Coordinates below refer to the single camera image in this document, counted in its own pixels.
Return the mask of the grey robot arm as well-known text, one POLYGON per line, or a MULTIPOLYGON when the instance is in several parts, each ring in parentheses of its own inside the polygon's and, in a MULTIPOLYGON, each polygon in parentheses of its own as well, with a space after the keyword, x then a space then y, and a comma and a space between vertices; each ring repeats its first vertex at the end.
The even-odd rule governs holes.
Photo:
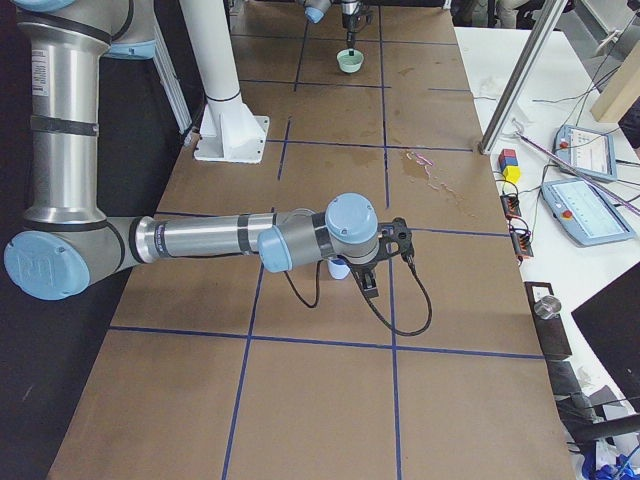
POLYGON ((164 258, 256 254, 287 272, 322 260, 372 265, 381 250, 370 202, 356 193, 324 212, 243 214, 159 221, 160 197, 146 163, 142 183, 124 184, 130 209, 105 214, 97 203, 99 66, 103 58, 150 60, 170 101, 181 97, 150 1, 19 1, 18 27, 31 43, 34 159, 24 228, 4 250, 12 282, 41 300, 61 300, 122 270, 164 258))
POLYGON ((341 9, 342 27, 346 33, 346 45, 349 56, 355 55, 357 24, 363 11, 363 4, 357 0, 302 0, 298 4, 304 8, 305 17, 313 24, 319 23, 334 4, 341 9))

